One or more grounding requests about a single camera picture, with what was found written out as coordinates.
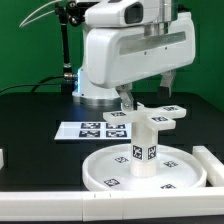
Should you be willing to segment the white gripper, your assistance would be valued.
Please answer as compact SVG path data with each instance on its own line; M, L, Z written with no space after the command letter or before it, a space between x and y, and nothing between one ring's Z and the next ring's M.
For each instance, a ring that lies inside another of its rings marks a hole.
M146 37L144 28L138 26L92 29L86 38L88 79L102 88L116 87L121 109L127 112L137 107L131 82L162 73L158 96L169 98L175 69L191 64L194 58L195 29L190 12L179 13L164 35Z

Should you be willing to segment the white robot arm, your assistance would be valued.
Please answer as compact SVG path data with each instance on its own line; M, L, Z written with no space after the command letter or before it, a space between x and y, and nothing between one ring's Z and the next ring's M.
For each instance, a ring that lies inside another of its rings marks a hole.
M89 81L114 88L122 108L133 109L131 84L162 76L159 94L171 95L176 70L195 58L195 29L178 0L99 0L84 13Z

